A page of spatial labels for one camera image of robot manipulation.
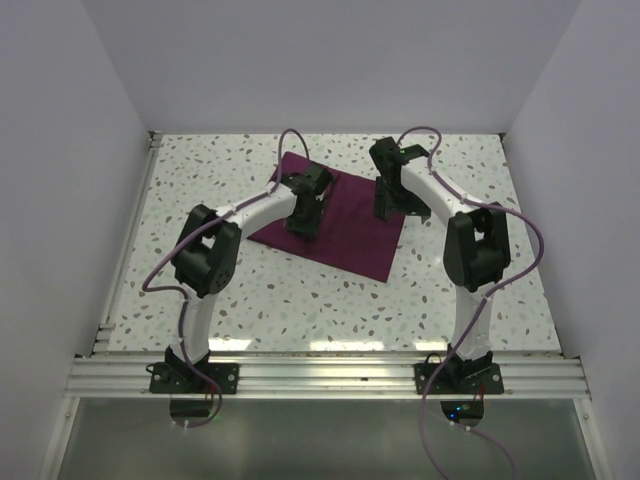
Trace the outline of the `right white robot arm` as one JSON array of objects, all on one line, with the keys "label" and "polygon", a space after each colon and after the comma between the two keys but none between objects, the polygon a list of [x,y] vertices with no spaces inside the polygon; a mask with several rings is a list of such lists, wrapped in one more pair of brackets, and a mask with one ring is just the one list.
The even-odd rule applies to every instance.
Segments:
[{"label": "right white robot arm", "polygon": [[492,301],[486,297],[511,262],[506,214],[495,204],[464,202],[429,171],[430,154],[420,145],[400,147],[391,137],[369,149],[376,177],[374,216],[436,216],[446,227],[442,263],[456,287],[455,325],[444,365],[417,366],[416,378],[431,381],[431,391],[469,392],[491,374],[489,339]]}]

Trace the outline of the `purple cloth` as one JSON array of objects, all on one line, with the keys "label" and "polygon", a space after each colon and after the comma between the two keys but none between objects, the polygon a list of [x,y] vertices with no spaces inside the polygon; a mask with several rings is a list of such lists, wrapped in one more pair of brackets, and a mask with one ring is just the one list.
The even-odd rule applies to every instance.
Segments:
[{"label": "purple cloth", "polygon": [[319,233],[305,240],[273,222],[249,237],[277,250],[385,282],[388,280],[404,225],[404,217],[374,216],[376,183],[331,168],[335,179],[328,194]]}]

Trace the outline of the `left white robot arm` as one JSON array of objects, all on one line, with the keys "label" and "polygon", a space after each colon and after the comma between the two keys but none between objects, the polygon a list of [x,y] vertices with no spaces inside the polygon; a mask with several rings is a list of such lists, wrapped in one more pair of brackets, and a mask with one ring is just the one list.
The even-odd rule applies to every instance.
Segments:
[{"label": "left white robot arm", "polygon": [[329,170],[313,164],[269,182],[253,197],[219,209],[201,204],[189,213],[170,261],[184,293],[195,298],[185,299],[166,357],[177,363],[172,379],[182,390],[197,392],[207,383],[213,310],[234,275],[241,243],[278,221],[305,241],[315,239],[334,183]]}]

